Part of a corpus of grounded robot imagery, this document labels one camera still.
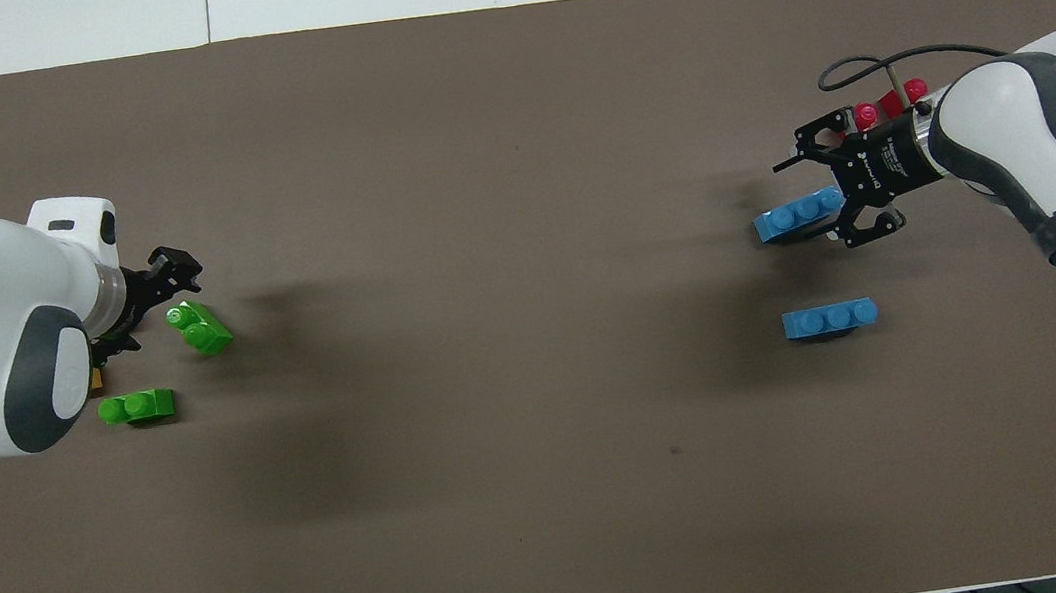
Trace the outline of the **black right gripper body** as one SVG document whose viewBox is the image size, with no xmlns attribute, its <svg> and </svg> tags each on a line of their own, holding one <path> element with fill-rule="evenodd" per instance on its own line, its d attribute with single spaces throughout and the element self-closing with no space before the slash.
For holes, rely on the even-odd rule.
<svg viewBox="0 0 1056 593">
<path fill-rule="evenodd" d="M 846 137 L 836 149 L 844 197 L 857 203 L 898 198 L 942 180 L 944 172 L 927 156 L 913 119 L 914 113 L 905 112 Z"/>
</svg>

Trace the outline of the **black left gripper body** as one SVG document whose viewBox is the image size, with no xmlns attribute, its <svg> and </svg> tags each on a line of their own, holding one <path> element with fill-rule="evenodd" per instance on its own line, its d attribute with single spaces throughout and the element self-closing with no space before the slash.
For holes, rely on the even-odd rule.
<svg viewBox="0 0 1056 593">
<path fill-rule="evenodd" d="M 112 339 L 128 333 L 142 320 L 137 309 L 153 296 L 151 270 L 124 269 L 101 272 L 99 302 L 103 337 Z"/>
</svg>

